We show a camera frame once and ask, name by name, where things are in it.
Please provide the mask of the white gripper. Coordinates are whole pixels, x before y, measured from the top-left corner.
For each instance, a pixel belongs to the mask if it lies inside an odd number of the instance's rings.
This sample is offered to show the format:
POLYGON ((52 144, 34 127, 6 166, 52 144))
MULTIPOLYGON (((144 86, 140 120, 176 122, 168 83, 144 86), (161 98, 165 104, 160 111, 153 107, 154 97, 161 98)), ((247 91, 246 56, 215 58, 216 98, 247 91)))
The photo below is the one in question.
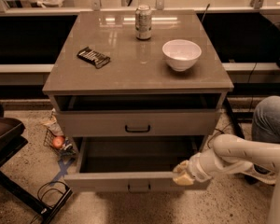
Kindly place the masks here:
POLYGON ((173 172, 180 173, 173 178, 174 182, 179 186, 191 186, 194 184, 194 181, 202 183, 212 178, 212 176, 210 176, 203 168, 202 153, 197 153, 189 160, 180 162, 173 169, 173 172))

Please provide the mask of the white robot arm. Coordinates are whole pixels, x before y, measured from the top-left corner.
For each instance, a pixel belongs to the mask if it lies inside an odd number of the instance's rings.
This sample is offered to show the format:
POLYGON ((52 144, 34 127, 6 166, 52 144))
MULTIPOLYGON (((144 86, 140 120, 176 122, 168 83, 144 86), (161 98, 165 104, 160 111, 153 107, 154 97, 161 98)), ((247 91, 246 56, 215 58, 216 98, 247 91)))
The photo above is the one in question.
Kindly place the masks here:
POLYGON ((222 134, 214 139, 213 146, 180 162, 173 170, 174 182, 179 186, 205 182, 218 174, 257 176, 254 165, 277 174, 267 224, 280 224, 280 144, 244 140, 232 134, 222 134))

